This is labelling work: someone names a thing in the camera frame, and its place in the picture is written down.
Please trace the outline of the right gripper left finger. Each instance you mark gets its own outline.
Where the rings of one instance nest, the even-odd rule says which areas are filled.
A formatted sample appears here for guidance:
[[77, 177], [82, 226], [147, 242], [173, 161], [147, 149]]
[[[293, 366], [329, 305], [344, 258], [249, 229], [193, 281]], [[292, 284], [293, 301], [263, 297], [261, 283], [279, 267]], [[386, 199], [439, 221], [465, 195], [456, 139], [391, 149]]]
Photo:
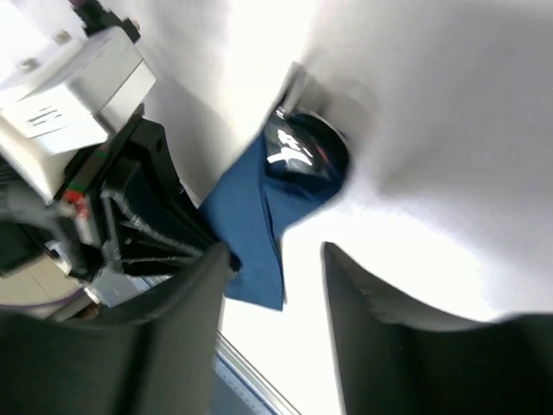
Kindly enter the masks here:
[[4, 414], [205, 414], [230, 253], [88, 321], [1, 315]]

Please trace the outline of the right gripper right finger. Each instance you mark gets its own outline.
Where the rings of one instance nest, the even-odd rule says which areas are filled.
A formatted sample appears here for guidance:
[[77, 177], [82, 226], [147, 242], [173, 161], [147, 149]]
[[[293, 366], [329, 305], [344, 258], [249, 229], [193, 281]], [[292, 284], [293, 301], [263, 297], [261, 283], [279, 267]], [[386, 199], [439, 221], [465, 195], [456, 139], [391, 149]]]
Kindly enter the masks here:
[[480, 323], [417, 301], [323, 247], [345, 414], [549, 414], [552, 318]]

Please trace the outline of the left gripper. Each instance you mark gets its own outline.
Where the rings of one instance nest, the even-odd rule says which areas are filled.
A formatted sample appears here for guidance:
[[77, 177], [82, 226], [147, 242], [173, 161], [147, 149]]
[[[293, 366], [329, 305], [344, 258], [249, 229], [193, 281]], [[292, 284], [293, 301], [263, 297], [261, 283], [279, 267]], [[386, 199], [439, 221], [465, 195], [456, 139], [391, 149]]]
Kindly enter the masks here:
[[142, 117], [82, 150], [56, 199], [75, 210], [69, 274], [84, 286], [104, 271], [172, 275], [219, 243], [196, 209], [181, 209], [165, 130]]

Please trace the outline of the blue paper napkin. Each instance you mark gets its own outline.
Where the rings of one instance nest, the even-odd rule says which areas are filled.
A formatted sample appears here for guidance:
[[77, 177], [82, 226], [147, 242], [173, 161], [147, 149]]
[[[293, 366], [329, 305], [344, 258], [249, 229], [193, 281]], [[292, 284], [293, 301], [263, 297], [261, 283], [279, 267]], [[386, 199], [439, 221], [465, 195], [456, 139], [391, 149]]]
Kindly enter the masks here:
[[226, 296], [273, 310], [285, 299], [284, 231], [334, 197], [346, 179], [324, 183], [267, 173], [263, 129], [220, 177], [200, 212], [238, 261]]

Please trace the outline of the wooden handle spoon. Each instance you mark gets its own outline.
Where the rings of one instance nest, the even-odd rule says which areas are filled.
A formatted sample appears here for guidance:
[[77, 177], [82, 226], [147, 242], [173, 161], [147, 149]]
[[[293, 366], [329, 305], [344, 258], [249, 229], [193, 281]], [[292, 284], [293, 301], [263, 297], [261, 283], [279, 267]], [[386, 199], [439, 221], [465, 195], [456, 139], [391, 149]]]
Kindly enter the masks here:
[[274, 177], [292, 181], [306, 177], [330, 183], [346, 175], [350, 162], [346, 138], [316, 113], [273, 114], [262, 136], [265, 167]]

